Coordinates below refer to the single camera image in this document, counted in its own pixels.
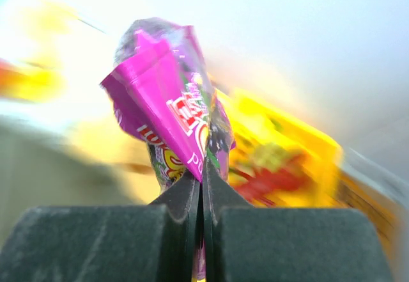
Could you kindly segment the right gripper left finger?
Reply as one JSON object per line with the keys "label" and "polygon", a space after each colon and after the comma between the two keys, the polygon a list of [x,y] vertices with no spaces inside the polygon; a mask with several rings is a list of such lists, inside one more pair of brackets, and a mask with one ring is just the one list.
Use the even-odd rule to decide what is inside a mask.
{"label": "right gripper left finger", "polygon": [[2,281],[193,281],[200,184],[146,206],[37,207],[1,250]]}

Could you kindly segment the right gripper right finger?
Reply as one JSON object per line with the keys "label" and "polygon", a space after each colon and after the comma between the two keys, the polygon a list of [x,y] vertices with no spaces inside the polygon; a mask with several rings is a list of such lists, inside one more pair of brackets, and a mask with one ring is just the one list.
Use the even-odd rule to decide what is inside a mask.
{"label": "right gripper right finger", "polygon": [[373,224],[352,208],[257,208],[203,169],[208,281],[392,281]]}

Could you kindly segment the purple candy bag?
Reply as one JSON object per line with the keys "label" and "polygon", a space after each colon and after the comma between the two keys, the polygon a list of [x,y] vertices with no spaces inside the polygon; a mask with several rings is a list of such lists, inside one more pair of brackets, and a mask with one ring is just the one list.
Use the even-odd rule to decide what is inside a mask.
{"label": "purple candy bag", "polygon": [[101,82],[121,129],[146,143],[160,186],[156,204],[180,201],[173,186],[227,180],[235,139],[192,26],[133,21]]}

